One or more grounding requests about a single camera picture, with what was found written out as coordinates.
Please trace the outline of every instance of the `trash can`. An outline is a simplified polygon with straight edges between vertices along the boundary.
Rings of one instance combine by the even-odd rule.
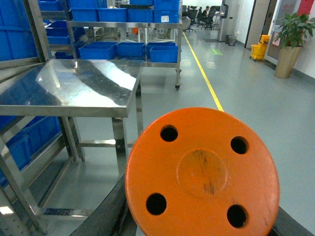
[[[228,37],[229,46],[235,46],[236,38],[237,38],[237,36],[232,36],[232,35]]]
[[[228,42],[229,42],[229,37],[230,37],[231,35],[230,34],[227,34],[226,36],[225,36],[225,44],[228,44]]]

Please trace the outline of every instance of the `hole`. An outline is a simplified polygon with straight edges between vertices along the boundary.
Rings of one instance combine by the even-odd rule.
[[[247,152],[247,141],[243,137],[235,137],[231,141],[231,147],[233,151],[238,154],[245,154]]]
[[[241,228],[246,224],[246,213],[242,206],[233,205],[227,211],[227,219],[234,228]]]
[[[166,199],[160,193],[154,193],[147,199],[147,210],[152,215],[161,215],[166,209]]]
[[[172,142],[178,137],[176,128],[172,125],[165,126],[161,131],[161,138],[166,142]]]

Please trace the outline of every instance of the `yellow floor line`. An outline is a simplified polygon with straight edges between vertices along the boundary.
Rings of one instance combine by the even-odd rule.
[[[205,81],[206,81],[206,84],[207,84],[207,86],[208,86],[208,88],[209,88],[209,90],[210,90],[210,93],[211,93],[211,95],[212,95],[212,97],[213,97],[213,99],[214,99],[214,101],[215,101],[215,103],[216,103],[216,106],[217,106],[218,110],[224,112],[223,107],[221,106],[221,103],[220,103],[220,101],[219,101],[219,99],[218,99],[218,97],[217,97],[215,91],[213,90],[213,88],[212,88],[212,86],[211,86],[211,84],[210,84],[210,82],[209,82],[209,79],[208,79],[208,77],[207,77],[205,71],[203,70],[203,68],[202,68],[202,66],[201,66],[201,64],[200,64],[200,62],[199,62],[199,60],[198,60],[198,57],[196,56],[196,53],[195,53],[194,50],[192,49],[192,46],[190,45],[190,43],[189,43],[189,41],[188,41],[188,38],[186,37],[186,34],[185,34],[184,32],[183,32],[183,35],[184,35],[184,37],[185,37],[185,39],[186,39],[186,41],[187,41],[187,43],[188,43],[188,46],[189,46],[189,48],[190,48],[190,50],[191,50],[191,53],[192,53],[193,57],[195,58],[195,60],[196,60],[196,62],[197,62],[197,65],[198,65],[198,67],[199,67],[199,69],[200,69],[200,72],[201,72],[203,78],[204,78]]]

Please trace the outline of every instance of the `label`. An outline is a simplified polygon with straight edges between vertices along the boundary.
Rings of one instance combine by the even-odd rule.
[[[168,16],[161,16],[161,22],[169,22],[169,17]]]

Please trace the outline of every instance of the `potted plant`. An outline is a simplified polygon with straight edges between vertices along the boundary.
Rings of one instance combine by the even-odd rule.
[[[290,76],[305,42],[304,39],[307,38],[306,33],[313,36],[315,18],[309,19],[309,17],[306,14],[299,16],[294,13],[291,16],[286,14],[283,19],[279,20],[282,29],[275,38],[275,41],[280,39],[276,77],[288,78]]]

